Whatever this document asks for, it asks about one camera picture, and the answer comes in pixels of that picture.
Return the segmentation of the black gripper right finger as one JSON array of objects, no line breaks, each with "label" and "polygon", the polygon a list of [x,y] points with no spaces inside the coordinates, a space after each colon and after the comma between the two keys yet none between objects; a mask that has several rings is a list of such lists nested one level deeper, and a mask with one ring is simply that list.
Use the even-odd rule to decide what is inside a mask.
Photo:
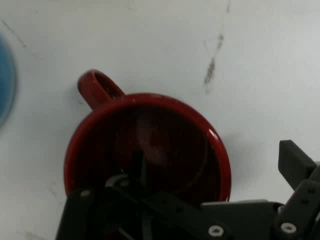
[{"label": "black gripper right finger", "polygon": [[273,223],[278,240],[320,238],[320,166],[292,140],[279,142],[278,170],[294,190]]}]

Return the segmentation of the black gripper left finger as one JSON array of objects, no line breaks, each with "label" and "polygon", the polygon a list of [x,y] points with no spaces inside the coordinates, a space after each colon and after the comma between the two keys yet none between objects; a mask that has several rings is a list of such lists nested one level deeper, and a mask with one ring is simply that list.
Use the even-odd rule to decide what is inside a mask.
[{"label": "black gripper left finger", "polygon": [[166,193],[147,186],[144,152],[132,154],[128,174],[103,189],[81,188],[67,197],[58,240],[231,240],[228,226]]}]

